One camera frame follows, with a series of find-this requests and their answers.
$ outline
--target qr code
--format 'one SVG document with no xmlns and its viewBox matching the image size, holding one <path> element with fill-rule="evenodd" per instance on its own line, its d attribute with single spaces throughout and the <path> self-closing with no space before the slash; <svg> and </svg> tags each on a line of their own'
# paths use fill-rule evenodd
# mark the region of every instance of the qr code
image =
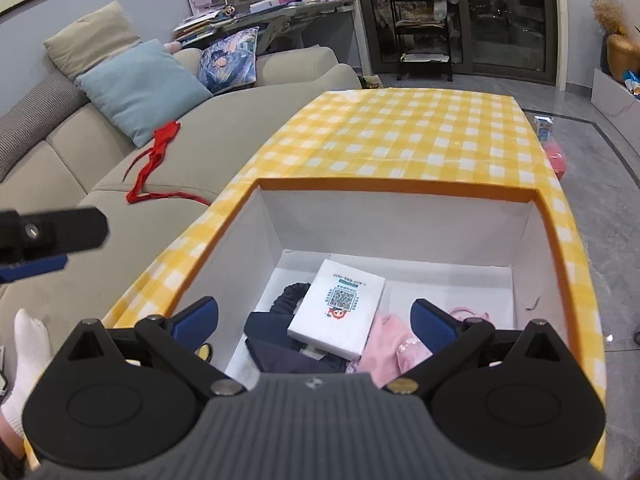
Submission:
<svg viewBox="0 0 640 480">
<path fill-rule="evenodd" d="M 340 310 L 349 311 L 353 306 L 355 298 L 355 292 L 335 288 L 334 293 L 331 295 L 331 299 L 329 300 L 329 308 L 339 308 Z"/>
</svg>

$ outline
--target sliding glass door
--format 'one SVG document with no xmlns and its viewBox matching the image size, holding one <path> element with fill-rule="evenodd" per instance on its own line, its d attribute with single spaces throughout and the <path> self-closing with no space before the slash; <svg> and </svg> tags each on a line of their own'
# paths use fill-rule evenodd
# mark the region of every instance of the sliding glass door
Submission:
<svg viewBox="0 0 640 480">
<path fill-rule="evenodd" d="M 394 72 L 396 52 L 388 0 L 360 0 L 371 64 Z M 418 15 L 418 7 L 408 9 Z M 555 0 L 460 0 L 448 7 L 452 60 L 457 73 L 498 75 L 552 83 L 556 78 Z M 438 51 L 428 38 L 413 47 Z"/>
</svg>

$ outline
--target yellow checkered tablecloth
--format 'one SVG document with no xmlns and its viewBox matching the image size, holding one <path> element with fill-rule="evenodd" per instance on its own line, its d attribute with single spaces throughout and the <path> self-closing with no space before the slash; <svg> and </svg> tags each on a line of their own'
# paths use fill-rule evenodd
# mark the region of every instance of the yellow checkered tablecloth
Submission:
<svg viewBox="0 0 640 480">
<path fill-rule="evenodd" d="M 582 368 L 604 402 L 600 316 L 588 261 L 560 184 L 516 101 L 441 89 L 326 92 L 291 118 L 105 316 L 107 327 L 165 314 L 199 256 L 258 178 L 363 176 L 537 189 L 570 281 Z M 602 466 L 604 441 L 592 462 Z"/>
</svg>

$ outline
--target brown vase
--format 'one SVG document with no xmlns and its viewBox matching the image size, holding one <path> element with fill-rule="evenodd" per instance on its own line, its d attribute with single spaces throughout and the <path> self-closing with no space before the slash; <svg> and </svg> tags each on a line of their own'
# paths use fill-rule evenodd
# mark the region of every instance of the brown vase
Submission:
<svg viewBox="0 0 640 480">
<path fill-rule="evenodd" d="M 629 38 L 612 34 L 607 38 L 607 61 L 613 79 L 622 83 L 625 70 L 638 72 L 640 68 L 640 49 Z"/>
</svg>

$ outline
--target dried flower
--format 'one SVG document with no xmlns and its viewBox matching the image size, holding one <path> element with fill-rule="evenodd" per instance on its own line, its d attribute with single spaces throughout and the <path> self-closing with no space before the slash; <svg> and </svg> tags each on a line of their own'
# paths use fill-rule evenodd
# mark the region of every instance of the dried flower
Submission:
<svg viewBox="0 0 640 480">
<path fill-rule="evenodd" d="M 613 0 L 592 0 L 594 18 L 607 34 L 626 36 L 626 28 L 622 24 L 622 6 Z"/>
</svg>

